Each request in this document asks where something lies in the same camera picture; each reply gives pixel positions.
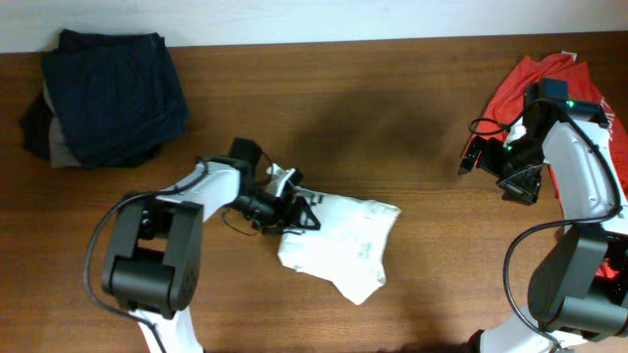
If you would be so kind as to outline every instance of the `table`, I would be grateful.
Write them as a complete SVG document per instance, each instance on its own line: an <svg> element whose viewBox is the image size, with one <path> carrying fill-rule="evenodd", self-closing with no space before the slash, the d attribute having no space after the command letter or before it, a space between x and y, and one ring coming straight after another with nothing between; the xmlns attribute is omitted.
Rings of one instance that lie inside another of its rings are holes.
<svg viewBox="0 0 628 353"><path fill-rule="evenodd" d="M547 174L533 207L501 201L486 173L458 176L466 125L523 55L562 49L590 63L593 81L628 119L627 43L628 32L615 32L173 48L192 113L188 134L139 168L89 172L51 170L22 149L18 120L41 89L41 55L0 55L0 350L146 351L135 324L87 300L87 240L125 192L171 185L196 156L227 153L235 136L299 167L308 188L376 199L402 214L385 253L388 283L361 306L282 267L278 237L247 237L210 220L191 304L207 350L372 352L458 343L498 325L512 315L501 287L507 245L561 213ZM95 278L110 234L98 244ZM519 303L555 242L544 231L517 249ZM579 352L626 349L628 340L612 338Z"/></svg>

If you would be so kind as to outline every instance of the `navy blue cloth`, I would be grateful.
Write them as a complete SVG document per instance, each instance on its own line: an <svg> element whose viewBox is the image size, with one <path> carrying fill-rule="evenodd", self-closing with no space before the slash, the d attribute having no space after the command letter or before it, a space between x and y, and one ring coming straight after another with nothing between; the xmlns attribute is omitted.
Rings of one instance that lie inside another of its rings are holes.
<svg viewBox="0 0 628 353"><path fill-rule="evenodd" d="M185 133L189 110L157 33L65 29L41 68L67 143L89 169L116 166Z"/></svg>

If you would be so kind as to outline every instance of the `brown tabletop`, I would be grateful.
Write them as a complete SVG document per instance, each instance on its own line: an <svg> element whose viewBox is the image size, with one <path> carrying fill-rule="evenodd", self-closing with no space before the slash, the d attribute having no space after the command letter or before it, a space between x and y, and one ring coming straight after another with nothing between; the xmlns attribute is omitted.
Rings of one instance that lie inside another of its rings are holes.
<svg viewBox="0 0 628 353"><path fill-rule="evenodd" d="M18 120L41 89L41 56L0 55L0 351L146 351L135 324L87 300L87 240L125 192L171 185L194 157L226 153L235 136L298 166L308 188L376 199L402 214L384 256L388 282L361 306L282 267L278 237L207 222L191 304L207 350L393 350L458 343L498 325L512 315L501 286L507 245L561 212L547 174L533 207L501 201L486 173L457 176L467 123L524 55L562 49L590 63L627 122L627 44L628 32L617 32L175 48L188 134L139 168L89 172L52 170L22 149ZM95 278L110 234L99 242ZM541 232L517 249L519 303L554 236ZM626 349L628 340L611 338L579 352Z"/></svg>

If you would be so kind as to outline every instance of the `folded cloth stack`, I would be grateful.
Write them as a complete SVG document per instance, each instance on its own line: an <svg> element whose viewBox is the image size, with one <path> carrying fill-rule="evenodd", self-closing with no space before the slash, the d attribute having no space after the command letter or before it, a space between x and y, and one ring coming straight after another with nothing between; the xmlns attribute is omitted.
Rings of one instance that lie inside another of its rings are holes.
<svg viewBox="0 0 628 353"><path fill-rule="evenodd" d="M157 33L65 29L41 68L43 92L21 124L25 148L54 168L134 167L185 133L189 111Z"/></svg>

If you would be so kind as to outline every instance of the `gray cloth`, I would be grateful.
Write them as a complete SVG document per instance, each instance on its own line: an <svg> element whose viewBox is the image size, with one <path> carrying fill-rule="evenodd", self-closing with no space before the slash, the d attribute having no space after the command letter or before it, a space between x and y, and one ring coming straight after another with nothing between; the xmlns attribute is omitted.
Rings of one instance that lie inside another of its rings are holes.
<svg viewBox="0 0 628 353"><path fill-rule="evenodd" d="M50 146L50 166L52 168L80 167L77 157L66 144L66 138L61 130L61 122L57 117L54 117L50 122L48 143Z"/></svg>

